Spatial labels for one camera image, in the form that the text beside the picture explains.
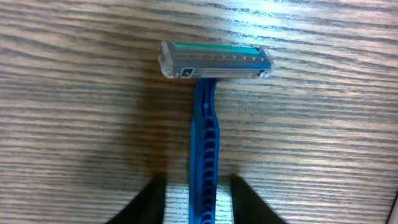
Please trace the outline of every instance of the brown tabletop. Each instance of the brown tabletop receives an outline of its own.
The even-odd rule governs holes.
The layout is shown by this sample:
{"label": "brown tabletop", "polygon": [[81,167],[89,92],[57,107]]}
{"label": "brown tabletop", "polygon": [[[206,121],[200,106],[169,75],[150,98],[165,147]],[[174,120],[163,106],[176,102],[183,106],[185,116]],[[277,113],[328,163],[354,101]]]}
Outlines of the brown tabletop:
{"label": "brown tabletop", "polygon": [[217,223],[241,175],[289,223],[386,222],[398,188],[398,2],[0,0],[0,223],[103,223],[168,175],[188,222],[194,80],[161,40],[263,45],[217,84]]}

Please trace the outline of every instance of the green strip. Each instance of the green strip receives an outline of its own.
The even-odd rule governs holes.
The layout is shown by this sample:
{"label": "green strip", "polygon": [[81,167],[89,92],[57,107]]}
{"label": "green strip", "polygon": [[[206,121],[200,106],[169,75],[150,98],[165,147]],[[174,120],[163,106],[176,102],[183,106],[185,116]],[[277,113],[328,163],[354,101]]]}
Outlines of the green strip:
{"label": "green strip", "polygon": [[217,51],[217,52],[232,52],[242,54],[257,54],[258,51],[255,48],[250,47],[232,47],[225,45],[214,45],[214,44],[198,44],[198,43],[186,43],[186,42],[175,42],[176,50],[190,50],[190,51]]}

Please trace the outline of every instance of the black object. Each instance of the black object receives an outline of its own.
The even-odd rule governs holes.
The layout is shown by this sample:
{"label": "black object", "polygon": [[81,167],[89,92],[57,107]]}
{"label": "black object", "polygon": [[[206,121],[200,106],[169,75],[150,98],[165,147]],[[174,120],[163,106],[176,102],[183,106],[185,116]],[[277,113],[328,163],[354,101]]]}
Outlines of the black object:
{"label": "black object", "polygon": [[[152,180],[107,224],[162,224],[166,193],[165,177]],[[234,224],[286,224],[241,178],[231,178]]]}
{"label": "black object", "polygon": [[156,177],[107,224],[162,224],[165,195],[166,178]]}

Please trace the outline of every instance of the blue plastic handle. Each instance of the blue plastic handle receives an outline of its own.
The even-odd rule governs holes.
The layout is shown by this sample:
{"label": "blue plastic handle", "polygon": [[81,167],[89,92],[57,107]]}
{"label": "blue plastic handle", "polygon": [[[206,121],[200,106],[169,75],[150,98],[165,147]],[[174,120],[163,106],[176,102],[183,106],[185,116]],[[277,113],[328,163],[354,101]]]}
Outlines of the blue plastic handle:
{"label": "blue plastic handle", "polygon": [[189,224],[214,224],[220,129],[214,108],[217,79],[197,80],[191,122]]}

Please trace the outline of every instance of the razor head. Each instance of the razor head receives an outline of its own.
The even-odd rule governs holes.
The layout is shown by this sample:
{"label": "razor head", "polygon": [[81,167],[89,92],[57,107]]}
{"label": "razor head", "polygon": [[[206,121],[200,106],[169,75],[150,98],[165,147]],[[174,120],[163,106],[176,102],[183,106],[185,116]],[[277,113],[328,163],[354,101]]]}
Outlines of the razor head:
{"label": "razor head", "polygon": [[162,41],[159,64],[167,78],[265,78],[274,62],[260,47]]}

